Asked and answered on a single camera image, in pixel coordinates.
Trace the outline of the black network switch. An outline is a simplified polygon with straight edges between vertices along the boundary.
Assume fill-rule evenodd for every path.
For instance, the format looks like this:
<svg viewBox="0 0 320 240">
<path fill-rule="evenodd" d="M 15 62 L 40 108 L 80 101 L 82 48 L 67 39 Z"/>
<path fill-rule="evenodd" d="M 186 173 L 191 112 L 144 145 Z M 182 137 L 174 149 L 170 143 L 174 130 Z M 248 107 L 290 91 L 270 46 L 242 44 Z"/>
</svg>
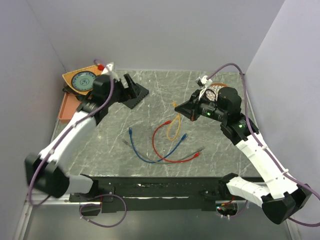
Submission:
<svg viewBox="0 0 320 240">
<path fill-rule="evenodd" d="M 123 102 L 125 106 L 127 106 L 129 109 L 133 109 L 135 106 L 137 106 L 148 94 L 149 90 L 140 85 L 139 83 L 136 83 L 133 87 L 137 91 L 137 97 L 128 99 L 127 101 Z"/>
</svg>

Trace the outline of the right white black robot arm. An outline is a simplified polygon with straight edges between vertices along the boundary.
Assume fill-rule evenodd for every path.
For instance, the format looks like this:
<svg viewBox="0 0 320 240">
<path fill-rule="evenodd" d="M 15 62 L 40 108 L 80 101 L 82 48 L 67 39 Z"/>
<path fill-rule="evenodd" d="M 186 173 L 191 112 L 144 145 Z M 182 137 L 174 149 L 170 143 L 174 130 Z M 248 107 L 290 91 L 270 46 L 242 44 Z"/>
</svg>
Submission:
<svg viewBox="0 0 320 240">
<path fill-rule="evenodd" d="M 258 185 L 235 173 L 229 173 L 218 181 L 218 193 L 223 199 L 241 197 L 261 207 L 267 218 L 279 225 L 300 210 L 308 201 L 311 192 L 286 176 L 286 170 L 267 147 L 258 128 L 241 112 L 242 99 L 236 89 L 223 87 L 214 101 L 201 97 L 196 90 L 190 99 L 175 111 L 192 122 L 200 116 L 220 122 L 222 133 L 252 163 L 264 184 Z"/>
</svg>

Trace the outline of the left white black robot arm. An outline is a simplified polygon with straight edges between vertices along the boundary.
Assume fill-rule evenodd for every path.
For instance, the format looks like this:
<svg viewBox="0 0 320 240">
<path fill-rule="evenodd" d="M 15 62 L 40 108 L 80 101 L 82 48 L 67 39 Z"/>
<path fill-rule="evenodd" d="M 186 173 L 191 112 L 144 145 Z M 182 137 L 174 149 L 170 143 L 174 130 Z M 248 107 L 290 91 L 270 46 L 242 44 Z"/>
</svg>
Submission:
<svg viewBox="0 0 320 240">
<path fill-rule="evenodd" d="M 33 189 L 37 189 L 54 198 L 64 194 L 81 194 L 87 201 L 94 201 L 98 197 L 98 180 L 83 174 L 67 175 L 63 169 L 81 141 L 108 114 L 111 105 L 122 103 L 133 109 L 149 94 L 149 90 L 135 83 L 129 74 L 126 73 L 124 78 L 127 87 L 115 73 L 103 73 L 96 77 L 92 90 L 62 132 L 40 153 L 31 153 L 25 158 L 29 196 Z"/>
</svg>

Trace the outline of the floral patterned ceramic plate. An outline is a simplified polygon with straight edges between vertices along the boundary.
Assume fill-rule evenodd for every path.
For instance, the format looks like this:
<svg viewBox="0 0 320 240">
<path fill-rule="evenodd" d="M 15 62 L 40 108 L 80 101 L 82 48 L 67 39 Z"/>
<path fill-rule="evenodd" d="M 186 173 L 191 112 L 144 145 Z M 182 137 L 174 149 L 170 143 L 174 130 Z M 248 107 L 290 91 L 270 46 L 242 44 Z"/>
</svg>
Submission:
<svg viewBox="0 0 320 240">
<path fill-rule="evenodd" d="M 215 82 L 212 83 L 209 88 L 205 91 L 205 97 L 211 101 L 215 102 L 218 99 L 218 92 L 220 89 L 228 87 L 224 83 Z"/>
</svg>

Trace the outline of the blue green ceramic plate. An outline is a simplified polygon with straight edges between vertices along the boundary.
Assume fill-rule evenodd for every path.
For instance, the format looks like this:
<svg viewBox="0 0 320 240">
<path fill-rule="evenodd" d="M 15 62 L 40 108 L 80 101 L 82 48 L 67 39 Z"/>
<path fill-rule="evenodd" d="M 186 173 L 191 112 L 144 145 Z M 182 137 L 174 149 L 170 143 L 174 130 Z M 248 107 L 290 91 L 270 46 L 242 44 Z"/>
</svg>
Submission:
<svg viewBox="0 0 320 240">
<path fill-rule="evenodd" d="M 86 92 L 93 88 L 96 75 L 91 71 L 81 71 L 76 73 L 71 79 L 71 86 L 80 92 Z"/>
</svg>

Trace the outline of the dark bowl under basket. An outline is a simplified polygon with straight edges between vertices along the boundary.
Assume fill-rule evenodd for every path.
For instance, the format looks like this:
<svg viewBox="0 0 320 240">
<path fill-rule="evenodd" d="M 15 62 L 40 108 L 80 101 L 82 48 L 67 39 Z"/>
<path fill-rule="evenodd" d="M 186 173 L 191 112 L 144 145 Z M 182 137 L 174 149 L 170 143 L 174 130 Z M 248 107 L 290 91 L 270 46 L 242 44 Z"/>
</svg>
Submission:
<svg viewBox="0 0 320 240">
<path fill-rule="evenodd" d="M 83 99 L 84 99 L 84 96 L 83 96 L 83 95 L 75 92 L 75 91 L 74 91 L 69 85 L 67 85 L 67 84 L 64 84 L 64 85 L 63 85 L 62 91 L 63 91 L 64 93 L 68 93 L 68 94 L 74 95 L 74 96 L 76 97 L 76 99 L 77 99 L 78 101 L 80 101 L 80 102 L 82 102 Z"/>
</svg>

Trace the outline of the pink plastic tray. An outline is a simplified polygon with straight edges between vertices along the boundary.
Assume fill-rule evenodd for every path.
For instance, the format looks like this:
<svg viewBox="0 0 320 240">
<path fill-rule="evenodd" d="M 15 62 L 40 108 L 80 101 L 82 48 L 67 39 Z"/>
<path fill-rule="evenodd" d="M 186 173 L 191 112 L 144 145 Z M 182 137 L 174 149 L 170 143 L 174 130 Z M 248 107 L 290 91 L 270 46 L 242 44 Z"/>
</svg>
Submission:
<svg viewBox="0 0 320 240">
<path fill-rule="evenodd" d="M 59 121 L 62 124 L 69 123 L 80 103 L 81 102 L 77 100 L 75 95 L 66 92 L 64 94 L 58 114 Z"/>
</svg>

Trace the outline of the orange woven basket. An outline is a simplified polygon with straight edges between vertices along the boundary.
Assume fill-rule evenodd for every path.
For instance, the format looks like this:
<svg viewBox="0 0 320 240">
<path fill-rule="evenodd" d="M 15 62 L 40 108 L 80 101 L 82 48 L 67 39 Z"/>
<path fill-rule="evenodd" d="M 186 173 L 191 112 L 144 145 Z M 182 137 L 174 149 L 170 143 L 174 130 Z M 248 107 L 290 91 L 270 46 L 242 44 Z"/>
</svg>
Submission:
<svg viewBox="0 0 320 240">
<path fill-rule="evenodd" d="M 74 70 L 74 71 L 70 71 L 70 72 L 67 72 L 67 73 L 64 73 L 62 75 L 65 83 L 70 86 L 75 92 L 81 94 L 81 95 L 86 95 L 89 91 L 91 90 L 88 90 L 88 91 L 78 91 L 78 90 L 75 90 L 73 87 L 72 87 L 72 84 L 71 84 L 71 80 L 73 78 L 73 76 L 79 72 L 82 72 L 82 71 L 90 71 L 90 72 L 93 72 L 96 77 L 99 76 L 101 74 L 101 70 L 98 69 L 98 67 L 96 65 L 92 65 L 92 66 L 88 66 L 88 67 L 84 67 L 84 68 L 81 68 L 81 69 L 78 69 L 78 70 Z"/>
</svg>

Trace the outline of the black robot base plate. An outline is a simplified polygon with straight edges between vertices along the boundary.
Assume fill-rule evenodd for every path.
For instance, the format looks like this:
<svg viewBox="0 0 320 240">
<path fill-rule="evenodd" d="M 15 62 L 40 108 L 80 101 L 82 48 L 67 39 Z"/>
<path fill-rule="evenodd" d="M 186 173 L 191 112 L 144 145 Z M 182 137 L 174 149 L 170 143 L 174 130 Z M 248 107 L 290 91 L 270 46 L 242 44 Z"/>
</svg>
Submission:
<svg viewBox="0 0 320 240">
<path fill-rule="evenodd" d="M 239 189 L 227 187 L 237 175 L 224 177 L 116 177 L 99 176 L 98 193 L 93 196 L 70 195 L 72 203 L 101 203 L 103 213 L 114 213 L 127 205 L 129 211 L 202 210 L 215 211 L 216 204 L 235 196 L 262 205 L 269 195 L 261 177 L 245 177 Z"/>
</svg>

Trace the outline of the aluminium rail frame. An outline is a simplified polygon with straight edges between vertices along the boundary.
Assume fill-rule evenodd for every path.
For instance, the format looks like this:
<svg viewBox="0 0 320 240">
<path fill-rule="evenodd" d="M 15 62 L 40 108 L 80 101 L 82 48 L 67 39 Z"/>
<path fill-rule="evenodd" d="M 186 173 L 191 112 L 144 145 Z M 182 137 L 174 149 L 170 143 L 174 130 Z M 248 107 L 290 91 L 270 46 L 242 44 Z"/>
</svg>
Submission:
<svg viewBox="0 0 320 240">
<path fill-rule="evenodd" d="M 251 120 L 251 119 L 248 118 L 247 114 L 245 114 L 245 113 L 243 113 L 243 114 L 245 115 L 245 119 L 246 119 L 246 120 Z M 261 147 L 267 147 L 267 145 L 266 145 L 265 142 L 261 143 L 260 146 L 261 146 Z M 267 147 L 267 151 L 266 151 L 266 152 L 267 152 L 268 154 L 273 154 L 272 151 L 271 151 L 268 147 Z M 284 167 L 283 167 L 283 169 L 286 170 L 285 176 L 290 177 L 292 181 L 298 183 L 298 181 L 289 174 L 289 171 L 288 171 L 287 169 L 285 169 Z M 31 195 L 28 195 L 28 194 L 27 194 L 27 197 L 28 197 L 28 201 L 29 201 L 29 203 L 30 203 L 31 205 L 33 205 L 33 206 L 38 206 L 38 205 L 39 205 L 39 202 L 37 202 L 37 201 L 33 198 L 33 191 L 34 191 L 34 190 L 37 190 L 37 189 L 33 189 Z M 84 195 L 84 194 L 80 194 L 80 193 L 77 193 L 77 194 L 79 194 L 80 196 L 83 196 L 83 197 L 88 197 L 87 195 Z M 237 200 L 236 197 L 233 196 L 231 199 L 227 200 L 226 202 L 227 202 L 228 204 L 230 204 L 230 203 L 232 203 L 233 201 L 236 201 L 236 200 Z M 88 216 L 89 216 L 89 214 L 88 214 L 87 212 L 84 212 L 84 208 L 96 207 L 96 208 L 99 208 L 100 211 L 102 212 L 102 204 L 101 204 L 101 203 L 92 203 L 92 202 L 89 202 L 89 203 L 85 203 L 85 204 L 82 204 L 82 203 L 79 203 L 79 204 L 80 204 L 79 214 L 80 214 L 80 218 L 83 219 L 83 220 L 87 220 L 87 219 L 88 219 Z M 129 211 L 129 210 L 127 209 L 127 204 L 125 204 L 125 203 L 123 204 L 123 210 L 126 211 L 126 212 Z"/>
</svg>

